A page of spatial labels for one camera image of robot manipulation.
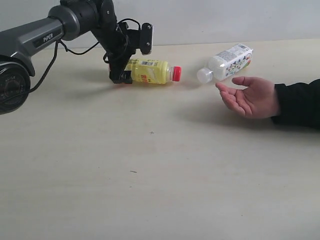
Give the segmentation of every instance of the yellow bottle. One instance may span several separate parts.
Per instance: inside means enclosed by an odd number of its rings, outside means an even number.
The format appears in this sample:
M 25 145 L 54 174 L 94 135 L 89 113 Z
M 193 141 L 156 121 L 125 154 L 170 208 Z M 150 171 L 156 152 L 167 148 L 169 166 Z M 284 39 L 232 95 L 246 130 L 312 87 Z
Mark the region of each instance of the yellow bottle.
M 170 66 L 167 61 L 130 59 L 125 71 L 131 71 L 131 78 L 135 82 L 166 84 L 172 81 L 179 82 L 182 68 Z

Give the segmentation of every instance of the open palm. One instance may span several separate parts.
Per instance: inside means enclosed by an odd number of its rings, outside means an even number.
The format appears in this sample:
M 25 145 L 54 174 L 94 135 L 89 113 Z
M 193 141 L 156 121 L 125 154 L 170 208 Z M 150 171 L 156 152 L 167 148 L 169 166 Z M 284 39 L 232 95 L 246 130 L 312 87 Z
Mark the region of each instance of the open palm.
M 279 114 L 280 107 L 275 84 L 260 77 L 235 77 L 232 82 L 245 89 L 216 84 L 225 105 L 239 115 L 251 119 L 265 119 Z

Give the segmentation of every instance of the robotic arm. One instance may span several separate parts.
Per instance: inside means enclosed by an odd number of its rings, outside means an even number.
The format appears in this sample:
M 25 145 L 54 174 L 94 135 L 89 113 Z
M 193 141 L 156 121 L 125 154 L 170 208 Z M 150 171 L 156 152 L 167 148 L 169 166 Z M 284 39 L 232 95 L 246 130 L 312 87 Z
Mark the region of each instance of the robotic arm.
M 126 21 L 138 24 L 129 29 Z M 117 21 L 112 0 L 60 0 L 48 17 L 0 32 L 0 114 L 17 110 L 29 93 L 44 80 L 57 57 L 58 44 L 72 41 L 91 32 L 104 48 L 103 60 L 109 64 L 109 78 L 115 84 L 131 84 L 125 68 L 136 49 L 149 55 L 153 46 L 153 26 L 141 25 L 130 18 Z M 55 43 L 54 57 L 40 79 L 31 88 L 30 77 L 36 75 L 31 57 Z

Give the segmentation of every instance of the white bottle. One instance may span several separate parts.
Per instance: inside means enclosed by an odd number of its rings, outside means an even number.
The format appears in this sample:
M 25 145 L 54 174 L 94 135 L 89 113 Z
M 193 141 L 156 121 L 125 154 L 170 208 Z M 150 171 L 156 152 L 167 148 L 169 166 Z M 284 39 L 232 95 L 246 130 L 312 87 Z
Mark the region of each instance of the white bottle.
M 251 62 L 252 53 L 253 50 L 250 47 L 237 44 L 211 57 L 207 66 L 200 69 L 196 76 L 203 84 L 214 78 L 222 81 L 247 67 Z

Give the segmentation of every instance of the colorful bottle label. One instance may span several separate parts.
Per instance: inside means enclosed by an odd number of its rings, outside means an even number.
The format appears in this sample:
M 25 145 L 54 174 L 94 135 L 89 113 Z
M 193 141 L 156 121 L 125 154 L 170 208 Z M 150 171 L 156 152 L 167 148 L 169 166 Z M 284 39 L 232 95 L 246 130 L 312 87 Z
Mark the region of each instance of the colorful bottle label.
M 125 68 L 133 81 L 150 84 L 165 84 L 167 70 L 168 62 L 153 59 L 130 59 Z
M 229 77 L 251 63 L 252 53 L 253 50 L 251 48 L 243 44 L 237 44 L 214 57 L 225 64 L 225 77 Z

